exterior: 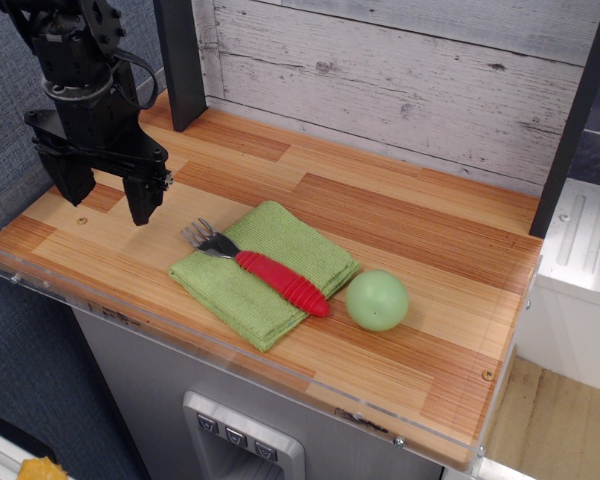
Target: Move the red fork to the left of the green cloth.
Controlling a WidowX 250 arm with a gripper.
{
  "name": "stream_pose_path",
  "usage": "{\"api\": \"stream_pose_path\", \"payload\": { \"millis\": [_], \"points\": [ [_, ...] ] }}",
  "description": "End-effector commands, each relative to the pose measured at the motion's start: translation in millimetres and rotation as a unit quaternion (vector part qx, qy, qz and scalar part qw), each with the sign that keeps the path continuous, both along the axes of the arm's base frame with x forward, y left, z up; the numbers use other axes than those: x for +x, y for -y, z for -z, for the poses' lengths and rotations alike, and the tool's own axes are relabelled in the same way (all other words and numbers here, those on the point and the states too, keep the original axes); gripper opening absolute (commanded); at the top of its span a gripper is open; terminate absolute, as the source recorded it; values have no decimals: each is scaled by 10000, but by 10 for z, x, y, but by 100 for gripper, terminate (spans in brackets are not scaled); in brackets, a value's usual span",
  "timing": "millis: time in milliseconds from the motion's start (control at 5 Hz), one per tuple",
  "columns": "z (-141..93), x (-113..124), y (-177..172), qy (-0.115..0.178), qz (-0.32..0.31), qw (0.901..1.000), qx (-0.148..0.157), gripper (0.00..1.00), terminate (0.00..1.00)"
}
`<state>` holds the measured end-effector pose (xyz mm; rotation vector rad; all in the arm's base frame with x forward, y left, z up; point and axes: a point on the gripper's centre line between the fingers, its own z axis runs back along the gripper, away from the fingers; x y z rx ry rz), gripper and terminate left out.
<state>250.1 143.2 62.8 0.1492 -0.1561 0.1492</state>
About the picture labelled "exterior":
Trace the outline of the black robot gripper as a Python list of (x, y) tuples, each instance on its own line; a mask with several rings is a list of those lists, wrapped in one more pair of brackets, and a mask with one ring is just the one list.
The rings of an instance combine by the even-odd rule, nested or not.
[(149, 223), (172, 183), (168, 154), (139, 127), (141, 106), (134, 77), (114, 74), (95, 87), (44, 81), (53, 110), (29, 110), (25, 123), (41, 162), (61, 195), (79, 205), (96, 186), (94, 170), (123, 177), (136, 226)]

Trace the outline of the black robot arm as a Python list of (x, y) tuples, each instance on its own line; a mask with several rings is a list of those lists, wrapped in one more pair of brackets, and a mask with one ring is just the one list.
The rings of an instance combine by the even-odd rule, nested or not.
[(77, 206), (95, 188), (95, 171), (118, 176), (134, 224), (147, 224), (173, 178), (167, 150), (139, 125), (159, 90), (138, 98), (132, 68), (151, 67), (120, 48), (120, 11), (106, 1), (0, 1), (0, 10), (38, 59), (55, 105), (24, 121), (58, 191)]

